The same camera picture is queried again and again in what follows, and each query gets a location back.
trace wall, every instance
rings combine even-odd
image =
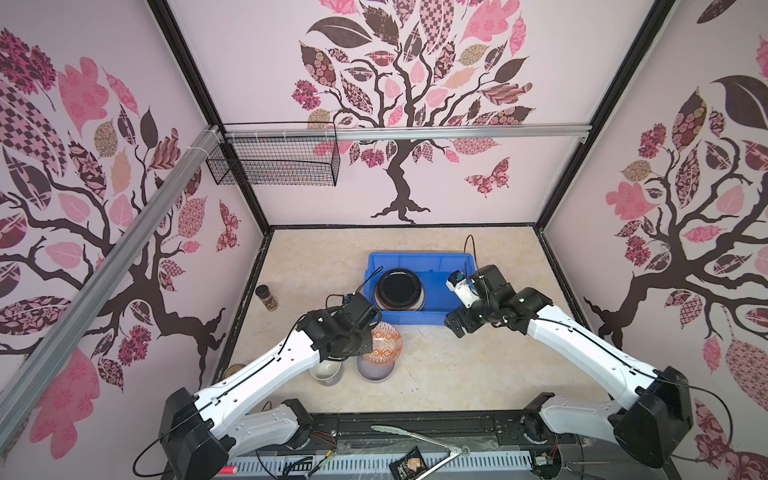
[[[3,10],[6,386],[205,123],[143,1]],[[240,192],[203,167],[4,452],[0,475],[133,478],[165,398],[213,374],[259,242]],[[153,449],[140,469],[164,463]]]
[[[547,229],[601,336],[730,407],[729,452],[675,460],[683,478],[768,475],[765,18],[765,2],[682,2]],[[676,453],[710,458],[727,416],[691,396]]]
[[[652,2],[171,3],[224,121],[431,127],[588,123]],[[273,224],[533,222],[574,142],[345,143],[335,187],[254,190]]]

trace black wire mesh basket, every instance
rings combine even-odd
[[[332,122],[261,122],[295,124],[288,130],[233,131],[210,153],[208,169],[218,185],[336,186],[339,142]]]

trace metal tongs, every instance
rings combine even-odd
[[[433,466],[426,472],[423,472],[414,480],[422,480],[422,478],[432,474],[434,471],[436,471],[446,463],[449,463],[451,460],[458,457],[459,455],[469,456],[469,447],[467,446],[459,447],[458,445],[453,445],[452,443],[441,442],[439,440],[431,439],[429,437],[425,437],[424,435],[420,435],[414,432],[409,432],[407,430],[399,429],[397,427],[393,427],[390,425],[371,425],[371,430],[376,430],[377,432],[384,432],[384,433],[394,433],[395,435],[403,435],[406,437],[411,437],[412,439],[422,440],[423,442],[440,445],[441,447],[445,447],[446,449],[448,449],[447,458],[444,458],[440,462],[435,463],[435,466]]]

